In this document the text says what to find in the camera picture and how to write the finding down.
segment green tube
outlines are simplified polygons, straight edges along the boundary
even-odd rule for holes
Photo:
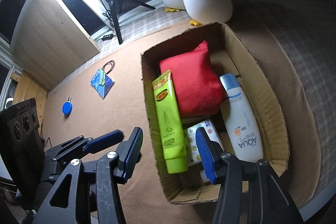
[[[167,171],[169,174],[188,171],[184,132],[170,70],[152,85]]]

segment green tube cap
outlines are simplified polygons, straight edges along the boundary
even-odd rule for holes
[[[168,174],[183,173],[188,171],[187,158],[166,160]]]

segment white sunscreen bottle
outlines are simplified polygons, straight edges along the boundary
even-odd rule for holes
[[[236,157],[257,162],[263,158],[263,145],[252,108],[235,75],[229,73],[219,79],[227,92],[220,110]]]

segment blue bottle cap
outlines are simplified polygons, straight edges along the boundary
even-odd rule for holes
[[[239,88],[240,85],[236,79],[236,76],[232,73],[228,73],[226,75],[222,75],[219,78],[225,90],[230,90],[234,88]]]
[[[72,103],[65,102],[62,107],[62,112],[64,113],[64,115],[68,116],[70,115],[71,111],[72,111]]]

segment camera lens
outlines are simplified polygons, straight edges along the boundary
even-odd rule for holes
[[[36,115],[35,111],[33,111],[33,112],[31,113],[31,119],[33,120],[33,123],[36,123],[36,122],[37,122],[37,115]]]
[[[30,130],[30,120],[29,120],[28,113],[26,113],[25,115],[23,115],[23,127],[25,128],[25,130],[27,132],[29,132],[29,130]]]
[[[15,122],[14,123],[14,135],[15,135],[15,138],[19,141],[21,139],[21,127],[20,127],[20,124],[18,122]]]

